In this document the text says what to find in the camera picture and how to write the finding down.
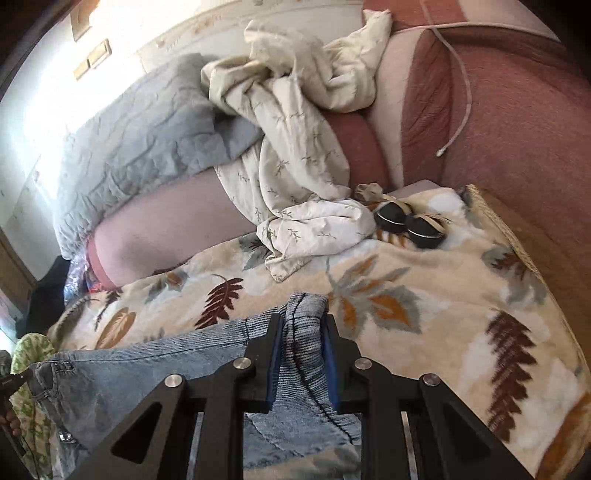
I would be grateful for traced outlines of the person left hand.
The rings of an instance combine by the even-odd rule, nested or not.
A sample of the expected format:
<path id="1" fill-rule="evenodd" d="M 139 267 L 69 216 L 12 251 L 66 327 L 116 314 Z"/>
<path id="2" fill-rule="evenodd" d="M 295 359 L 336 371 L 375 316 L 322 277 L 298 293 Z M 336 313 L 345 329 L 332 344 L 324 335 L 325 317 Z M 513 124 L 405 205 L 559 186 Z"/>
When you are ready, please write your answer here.
<path id="1" fill-rule="evenodd" d="M 14 437 L 21 435 L 20 420 L 13 411 L 12 404 L 9 401 L 4 402 L 1 407 L 0 423 L 2 426 L 6 426 Z"/>

